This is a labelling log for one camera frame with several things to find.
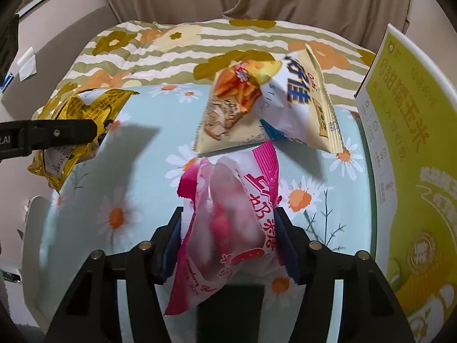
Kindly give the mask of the yellow gold snack bag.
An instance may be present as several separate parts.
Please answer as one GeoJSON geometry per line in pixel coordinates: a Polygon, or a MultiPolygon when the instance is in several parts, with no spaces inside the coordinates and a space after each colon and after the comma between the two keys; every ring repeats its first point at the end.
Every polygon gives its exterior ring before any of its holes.
{"type": "Polygon", "coordinates": [[[72,95],[59,105],[52,120],[91,120],[97,132],[87,143],[64,143],[62,146],[35,152],[28,171],[45,177],[51,188],[61,190],[74,167],[93,159],[127,100],[137,93],[128,89],[92,89],[72,95]]]}

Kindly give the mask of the pink strawberry snack bag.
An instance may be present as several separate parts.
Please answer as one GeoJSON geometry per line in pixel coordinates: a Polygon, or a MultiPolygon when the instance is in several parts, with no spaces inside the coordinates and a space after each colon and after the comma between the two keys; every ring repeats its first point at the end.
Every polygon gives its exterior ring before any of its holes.
{"type": "Polygon", "coordinates": [[[181,176],[186,201],[168,316],[218,292],[245,262],[276,254],[274,210],[281,201],[273,143],[198,159],[181,176]]]}

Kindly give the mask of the blue item on headboard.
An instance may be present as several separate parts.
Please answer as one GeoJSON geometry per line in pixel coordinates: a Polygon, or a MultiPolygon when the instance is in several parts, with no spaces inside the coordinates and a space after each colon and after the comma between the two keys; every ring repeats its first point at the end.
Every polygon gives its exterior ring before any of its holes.
{"type": "Polygon", "coordinates": [[[4,91],[11,84],[13,79],[14,79],[13,73],[9,73],[5,77],[4,82],[2,82],[2,84],[0,85],[0,91],[4,91]]]}

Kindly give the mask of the white paper on headboard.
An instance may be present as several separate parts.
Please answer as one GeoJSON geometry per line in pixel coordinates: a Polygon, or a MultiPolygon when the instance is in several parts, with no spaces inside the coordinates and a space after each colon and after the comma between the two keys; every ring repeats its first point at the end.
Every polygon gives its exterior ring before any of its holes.
{"type": "Polygon", "coordinates": [[[19,80],[25,81],[27,78],[36,74],[36,53],[35,50],[30,47],[26,52],[19,58],[17,65],[19,67],[19,80]]]}

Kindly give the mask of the grey headboard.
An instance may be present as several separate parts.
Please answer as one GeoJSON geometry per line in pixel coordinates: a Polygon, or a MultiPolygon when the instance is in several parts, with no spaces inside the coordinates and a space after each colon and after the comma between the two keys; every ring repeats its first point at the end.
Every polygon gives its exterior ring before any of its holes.
{"type": "Polygon", "coordinates": [[[1,96],[1,121],[30,119],[50,98],[85,45],[117,23],[111,8],[104,6],[50,40],[36,54],[37,73],[25,81],[12,80],[1,96]]]}

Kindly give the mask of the floral striped bed quilt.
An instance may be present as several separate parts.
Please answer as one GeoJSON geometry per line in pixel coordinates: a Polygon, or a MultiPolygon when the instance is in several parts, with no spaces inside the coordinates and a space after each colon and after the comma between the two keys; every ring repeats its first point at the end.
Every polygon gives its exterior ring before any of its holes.
{"type": "Polygon", "coordinates": [[[184,84],[211,84],[217,71],[245,60],[278,60],[309,46],[336,105],[354,108],[354,95],[375,55],[346,38],[313,26],[260,19],[213,19],[165,25],[119,23],[90,40],[71,60],[33,117],[49,118],[69,95],[92,88],[156,85],[161,94],[184,84]]]}

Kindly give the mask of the orange cracker snack bag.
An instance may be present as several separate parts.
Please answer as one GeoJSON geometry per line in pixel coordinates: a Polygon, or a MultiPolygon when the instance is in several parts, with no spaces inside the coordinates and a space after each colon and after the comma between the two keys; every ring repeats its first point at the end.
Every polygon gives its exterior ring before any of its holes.
{"type": "Polygon", "coordinates": [[[253,110],[262,95],[260,86],[271,80],[281,66],[279,60],[247,60],[216,73],[196,134],[194,151],[204,155],[283,139],[282,132],[260,120],[253,110]]]}

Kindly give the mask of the green cardboard box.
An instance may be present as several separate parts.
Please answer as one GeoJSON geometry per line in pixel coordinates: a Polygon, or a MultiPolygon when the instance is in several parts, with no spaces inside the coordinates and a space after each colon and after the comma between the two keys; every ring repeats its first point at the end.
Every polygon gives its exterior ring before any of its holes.
{"type": "Polygon", "coordinates": [[[456,308],[456,88],[388,26],[356,93],[376,190],[376,263],[416,342],[456,308]]]}

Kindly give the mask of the white blue stick bag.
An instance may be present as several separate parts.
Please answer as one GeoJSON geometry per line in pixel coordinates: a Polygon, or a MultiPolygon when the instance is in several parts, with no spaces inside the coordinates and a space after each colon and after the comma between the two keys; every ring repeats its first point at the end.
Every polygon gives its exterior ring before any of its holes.
{"type": "Polygon", "coordinates": [[[271,140],[289,139],[332,154],[344,150],[321,66],[309,45],[280,60],[255,61],[247,71],[261,91],[253,110],[271,140]]]}

